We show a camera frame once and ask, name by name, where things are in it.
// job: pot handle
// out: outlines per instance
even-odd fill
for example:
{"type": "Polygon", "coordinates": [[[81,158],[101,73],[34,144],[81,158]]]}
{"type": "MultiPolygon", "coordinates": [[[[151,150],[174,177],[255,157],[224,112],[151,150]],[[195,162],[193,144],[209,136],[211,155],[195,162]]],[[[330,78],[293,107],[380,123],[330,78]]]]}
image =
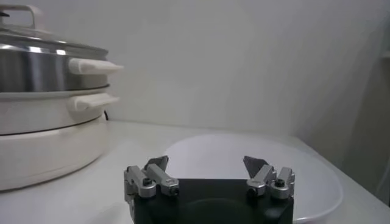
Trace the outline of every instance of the pot handle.
{"type": "Polygon", "coordinates": [[[69,61],[69,70],[77,75],[108,75],[123,69],[109,61],[72,58],[69,61]]]}
{"type": "Polygon", "coordinates": [[[70,111],[86,111],[97,109],[111,103],[115,103],[119,97],[113,97],[107,93],[98,93],[84,96],[74,96],[68,101],[68,109],[70,111]]]}
{"type": "Polygon", "coordinates": [[[32,5],[3,5],[0,4],[0,24],[4,24],[2,22],[2,17],[4,16],[9,16],[8,14],[4,13],[5,10],[9,11],[28,11],[31,12],[32,15],[32,25],[27,26],[28,28],[31,29],[37,29],[37,30],[44,30],[44,25],[42,23],[43,20],[43,13],[40,9],[36,8],[35,6],[32,5]]]}

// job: stainless steel pot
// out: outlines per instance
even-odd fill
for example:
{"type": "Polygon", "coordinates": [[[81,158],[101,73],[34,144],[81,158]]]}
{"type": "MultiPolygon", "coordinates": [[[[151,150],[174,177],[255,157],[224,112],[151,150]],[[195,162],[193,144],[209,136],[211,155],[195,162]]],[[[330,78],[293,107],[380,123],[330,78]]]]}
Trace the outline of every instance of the stainless steel pot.
{"type": "Polygon", "coordinates": [[[42,13],[30,5],[0,5],[0,93],[104,88],[106,74],[121,69],[108,51],[44,31],[42,13]],[[31,12],[29,27],[4,24],[9,10],[31,12]]]}
{"type": "Polygon", "coordinates": [[[0,4],[0,136],[80,125],[118,101],[105,90],[107,74],[122,66],[105,49],[44,31],[41,17],[30,5],[0,4]],[[13,10],[31,12],[32,25],[4,24],[13,10]]]}

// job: lid handle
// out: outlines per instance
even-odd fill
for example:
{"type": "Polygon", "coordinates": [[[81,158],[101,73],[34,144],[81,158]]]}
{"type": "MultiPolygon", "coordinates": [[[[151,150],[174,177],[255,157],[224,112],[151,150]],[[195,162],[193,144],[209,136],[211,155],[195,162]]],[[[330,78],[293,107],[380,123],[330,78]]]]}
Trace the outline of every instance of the lid handle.
{"type": "MultiPolygon", "coordinates": [[[[42,23],[43,14],[42,11],[35,6],[32,5],[3,5],[0,4],[0,12],[4,13],[3,11],[9,10],[9,11],[28,11],[31,12],[32,15],[32,25],[27,26],[32,29],[37,30],[44,30],[44,25],[42,23]]],[[[0,24],[3,24],[2,22],[2,16],[0,16],[0,24]]]]}

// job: white pot base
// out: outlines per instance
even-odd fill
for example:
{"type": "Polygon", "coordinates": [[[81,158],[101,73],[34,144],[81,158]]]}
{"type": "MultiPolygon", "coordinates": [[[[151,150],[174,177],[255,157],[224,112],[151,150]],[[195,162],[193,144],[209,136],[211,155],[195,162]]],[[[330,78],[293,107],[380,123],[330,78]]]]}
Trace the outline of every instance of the white pot base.
{"type": "Polygon", "coordinates": [[[0,191],[73,172],[107,148],[103,118],[51,131],[0,136],[0,191]]]}

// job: white tray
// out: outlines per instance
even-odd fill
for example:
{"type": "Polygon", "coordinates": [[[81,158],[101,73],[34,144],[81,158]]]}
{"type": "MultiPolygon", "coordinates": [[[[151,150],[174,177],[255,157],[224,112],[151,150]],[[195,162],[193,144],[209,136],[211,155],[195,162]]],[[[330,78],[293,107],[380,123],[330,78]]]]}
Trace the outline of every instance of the white tray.
{"type": "Polygon", "coordinates": [[[203,135],[182,140],[166,151],[167,173],[176,178],[248,179],[244,156],[265,159],[277,171],[296,174],[294,223],[323,219],[342,202],[335,173],[299,149],[254,135],[203,135]]]}

